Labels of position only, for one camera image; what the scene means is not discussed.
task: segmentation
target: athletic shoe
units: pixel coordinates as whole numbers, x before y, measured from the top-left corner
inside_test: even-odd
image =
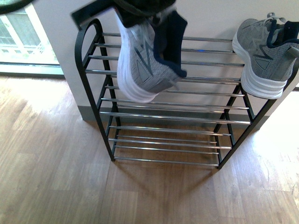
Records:
[[[286,22],[274,13],[263,21],[247,19],[233,39],[234,51],[245,62],[242,87],[256,97],[281,97],[298,57],[299,22],[279,25],[278,19]]]
[[[168,19],[157,27],[146,20],[125,28],[118,19],[121,52],[117,82],[126,97],[138,103],[148,103],[158,93],[186,77],[187,73],[181,70],[180,64],[186,25],[187,22],[176,11],[171,12]]]

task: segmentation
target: shoe heel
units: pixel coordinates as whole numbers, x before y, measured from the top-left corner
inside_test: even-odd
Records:
[[[275,77],[277,79],[283,79],[285,73],[290,70],[290,66],[293,66],[295,59],[298,57],[299,57],[299,49],[295,47],[290,47],[282,56],[278,67],[272,74],[272,77]]]

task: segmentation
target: hardwood floor plank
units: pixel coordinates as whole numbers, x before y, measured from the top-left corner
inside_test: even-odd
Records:
[[[96,123],[82,120],[65,81],[0,77],[0,223],[299,223],[296,96],[217,171],[111,162]],[[142,158],[148,155],[195,160],[140,152]]]
[[[299,222],[290,192],[247,188],[241,190],[241,196],[248,224]]]
[[[291,195],[299,210],[299,162],[282,162],[280,167],[284,171]]]
[[[219,215],[244,219],[245,214],[234,165],[228,162],[221,170],[213,170],[213,173]]]
[[[218,224],[247,224],[246,219],[219,217]]]
[[[114,191],[108,223],[135,224],[137,200],[138,192]]]

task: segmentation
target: shoe rack shelf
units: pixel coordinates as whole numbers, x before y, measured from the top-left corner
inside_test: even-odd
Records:
[[[96,30],[93,41],[85,55],[82,54],[85,34],[90,27]],[[107,49],[119,51],[121,45],[105,43],[105,37],[119,38],[120,34],[104,33],[98,19],[92,20],[79,31],[75,59],[83,86],[91,104],[95,120],[110,155],[111,161],[133,160],[197,164],[214,166],[218,169],[228,161],[249,133],[272,107],[276,100],[267,100],[256,114],[247,93],[243,90],[239,78],[191,76],[181,80],[184,85],[220,85],[234,86],[231,93],[212,91],[166,90],[160,94],[168,94],[163,99],[189,98],[190,96],[206,96],[223,98],[221,105],[204,103],[177,103],[154,99],[147,104],[118,98],[121,96],[116,85],[116,71],[110,69],[111,61],[117,56],[109,56]],[[232,40],[184,37],[186,41],[219,42],[231,44]],[[182,48],[182,52],[204,52],[211,54],[234,54],[233,50],[202,50]],[[89,64],[96,60],[104,69],[90,69]],[[186,66],[221,66],[242,68],[240,63],[215,63],[182,61]],[[292,82],[298,68],[294,67]],[[93,94],[88,76],[103,76],[100,96]],[[235,106],[237,99],[242,99],[244,106]],[[231,119],[231,111],[245,111],[247,119]],[[238,136],[235,130],[242,130]]]

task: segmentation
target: chrome rod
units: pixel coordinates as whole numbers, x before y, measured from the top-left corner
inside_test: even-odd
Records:
[[[209,49],[194,49],[194,48],[182,48],[182,52],[230,54],[230,55],[235,54],[233,50],[209,50]]]
[[[178,112],[196,112],[196,113],[223,113],[224,111],[209,111],[209,110],[187,110],[179,108],[169,108],[162,106],[140,106],[140,105],[122,105],[117,104],[118,107],[130,107],[139,109],[152,109],[152,110],[168,110],[168,111],[178,111]]]
[[[183,144],[183,143],[168,143],[168,142],[154,142],[154,141],[137,141],[127,139],[109,139],[115,142],[127,142],[127,143],[140,143],[140,144],[154,144],[154,145],[165,145],[165,146],[184,146],[184,147],[195,147],[195,148],[212,148],[212,149],[232,149],[232,147],[226,146],[209,146],[209,145],[194,145],[194,144]]]
[[[110,99],[110,98],[101,98],[103,101],[108,102],[117,102],[117,103],[134,103],[132,100],[128,99]],[[182,103],[170,103],[170,102],[148,102],[147,104],[154,105],[172,105],[172,106],[192,106],[192,107],[211,107],[211,108],[221,108],[221,109],[230,109],[230,110],[247,110],[248,107],[238,107],[238,106],[220,106],[220,105],[202,105],[202,104],[182,104]]]
[[[97,43],[97,47],[101,48],[121,48],[121,44]],[[196,52],[196,53],[215,53],[215,54],[235,54],[233,50],[209,50],[209,49],[195,49],[195,48],[182,48],[182,52]]]
[[[115,146],[115,147],[116,148],[131,148],[131,149],[164,151],[164,152],[177,152],[177,153],[197,153],[197,154],[209,154],[209,155],[218,155],[219,154],[219,153],[206,153],[206,152],[199,152],[199,151],[162,149],[162,148],[146,148],[146,147],[130,147],[130,146]]]
[[[239,63],[216,63],[216,62],[192,62],[192,61],[182,61],[181,64],[204,65],[204,66],[217,66],[217,67],[237,67],[237,68],[243,68],[243,67],[244,67],[244,64],[239,64]]]
[[[119,90],[118,86],[105,86],[106,89]],[[244,94],[232,94],[232,93],[214,93],[214,92],[198,92],[198,91],[181,91],[181,90],[164,90],[163,92],[169,93],[182,93],[182,94],[194,94],[194,95],[208,95],[208,96],[222,96],[222,97],[244,97]]]
[[[154,140],[169,140],[169,141],[185,141],[185,142],[197,142],[197,143],[207,143],[207,144],[216,144],[216,141],[198,141],[198,140],[184,140],[184,139],[167,139],[167,138],[152,138],[152,137],[139,137],[139,136],[126,136],[126,135],[117,135],[121,138],[132,138],[132,139],[154,139]]]
[[[184,36],[185,41],[207,41],[207,42],[232,42],[232,39],[218,39],[218,38],[204,38],[204,37],[192,37]]]
[[[88,56],[91,59],[97,60],[110,60],[110,61],[117,61],[119,57],[117,56]],[[244,64],[239,63],[215,63],[215,62],[193,62],[193,61],[182,61],[181,64],[189,64],[189,65],[204,65],[204,66],[220,66],[220,67],[244,67]]]
[[[183,78],[179,82],[183,83],[207,83],[207,84],[221,84],[221,85],[238,85],[238,82],[227,82],[227,81],[207,81],[207,80],[196,80]]]
[[[118,33],[102,33],[103,36],[121,36]],[[232,39],[218,39],[218,38],[205,38],[205,37],[191,37],[184,36],[183,40],[186,41],[207,41],[207,42],[232,42]]]
[[[222,78],[222,77],[197,77],[197,76],[188,76],[185,79],[191,80],[204,80],[204,81],[226,81],[226,82],[241,82],[239,78]]]
[[[109,71],[109,70],[85,70],[88,74],[100,74],[100,75],[115,75],[116,77],[116,71]]]
[[[114,157],[117,160],[132,160],[132,161],[146,161],[146,162],[166,162],[166,163],[176,163],[176,164],[187,164],[187,165],[199,165],[199,166],[211,166],[218,167],[218,164],[209,163],[198,163],[198,162],[179,162],[179,161],[167,161],[167,160],[145,160],[145,159],[135,159],[135,158],[125,158],[125,157]]]
[[[109,70],[85,70],[89,74],[100,74],[100,75],[111,75],[116,77],[116,71]],[[183,82],[203,82],[203,83],[212,83],[212,84],[239,84],[241,81],[239,78],[218,78],[218,77],[186,77],[182,79]]]
[[[100,112],[100,114],[122,117],[122,118],[144,118],[144,119],[163,119],[163,120],[177,120],[177,121],[194,121],[200,123],[209,124],[236,124],[236,125],[250,125],[248,121],[236,121],[236,120],[220,120],[220,119],[203,119],[203,118],[186,118],[186,117],[172,117],[172,116],[157,116],[135,113],[116,113],[116,112]]]
[[[100,55],[89,55],[91,59],[98,59],[98,60],[110,60],[110,61],[117,61],[118,57],[115,56],[100,56]]]
[[[121,36],[121,34],[117,33],[102,33],[103,36]]]
[[[226,134],[226,133],[215,133],[215,132],[208,132],[208,131],[171,129],[171,128],[158,128],[158,127],[140,127],[140,126],[109,126],[109,127],[114,129],[120,129],[120,130],[188,133],[188,134],[202,134],[202,135],[210,135],[210,136],[231,136],[231,134]]]

